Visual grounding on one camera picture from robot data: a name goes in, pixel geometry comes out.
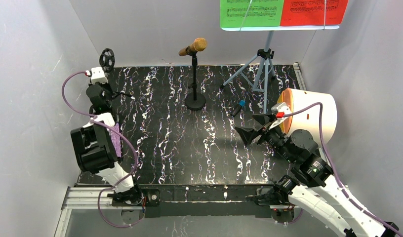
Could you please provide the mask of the black tripod mic stand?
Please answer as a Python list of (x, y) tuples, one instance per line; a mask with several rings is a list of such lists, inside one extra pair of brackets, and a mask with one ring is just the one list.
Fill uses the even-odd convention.
[[(108, 76), (108, 74), (114, 69), (115, 66), (115, 55), (112, 49), (110, 48), (105, 48), (100, 57), (99, 57), (99, 64), (102, 67), (104, 73), (106, 74), (106, 76)], [(107, 82), (105, 84), (102, 85), (103, 88), (105, 88), (111, 95), (111, 99), (116, 99), (117, 97), (119, 97), (120, 95), (126, 96), (131, 98), (132, 95), (125, 93), (125, 92), (121, 92), (121, 91), (113, 91), (110, 84)]]

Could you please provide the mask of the black round-base mic stand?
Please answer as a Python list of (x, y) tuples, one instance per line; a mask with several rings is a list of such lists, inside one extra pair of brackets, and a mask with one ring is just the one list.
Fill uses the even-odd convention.
[(203, 94), (197, 92), (197, 66), (198, 59), (197, 54), (192, 53), (192, 67), (193, 67), (193, 83), (190, 88), (192, 92), (189, 93), (185, 98), (185, 106), (191, 111), (199, 111), (203, 109), (206, 105), (206, 98)]

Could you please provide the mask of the gold microphone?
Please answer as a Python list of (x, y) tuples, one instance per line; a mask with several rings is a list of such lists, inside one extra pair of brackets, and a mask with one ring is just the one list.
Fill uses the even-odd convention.
[(207, 40), (205, 38), (196, 38), (188, 47), (181, 49), (179, 56), (187, 56), (193, 53), (202, 52), (207, 48)]

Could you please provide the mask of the purple glitter microphone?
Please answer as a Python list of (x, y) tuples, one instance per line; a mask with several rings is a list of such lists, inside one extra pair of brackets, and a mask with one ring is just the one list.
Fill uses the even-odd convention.
[[(113, 129), (115, 131), (117, 131), (118, 133), (121, 133), (119, 123), (116, 123), (116, 125), (113, 127)], [(114, 145), (117, 157), (121, 158), (122, 157), (122, 155), (121, 155), (122, 139), (120, 138), (120, 136), (118, 134), (116, 134), (116, 133), (114, 133), (112, 131), (110, 131), (110, 136), (111, 136), (111, 140), (112, 140), (112, 143)]]

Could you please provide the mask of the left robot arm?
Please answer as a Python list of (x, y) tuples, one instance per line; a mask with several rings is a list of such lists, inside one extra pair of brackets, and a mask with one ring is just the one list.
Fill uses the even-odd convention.
[(113, 200), (138, 205), (142, 192), (133, 179), (121, 167), (121, 157), (116, 153), (112, 134), (116, 132), (117, 116), (111, 101), (116, 97), (108, 84), (97, 82), (86, 90), (92, 105), (91, 120), (73, 129), (71, 139), (77, 164), (82, 172), (101, 177), (114, 188)]

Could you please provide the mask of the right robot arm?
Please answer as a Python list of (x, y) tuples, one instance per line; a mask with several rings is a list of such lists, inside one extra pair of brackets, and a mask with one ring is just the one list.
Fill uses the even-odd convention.
[(283, 112), (254, 115), (254, 118), (260, 122), (259, 128), (235, 128), (243, 143), (268, 143), (295, 166), (291, 169), (292, 177), (283, 176), (266, 193), (252, 196), (253, 201), (264, 204), (275, 200), (297, 205), (341, 237), (401, 236), (395, 223), (376, 217), (346, 189), (329, 160), (317, 153), (318, 144), (309, 131), (283, 133), (279, 127), (286, 118)]

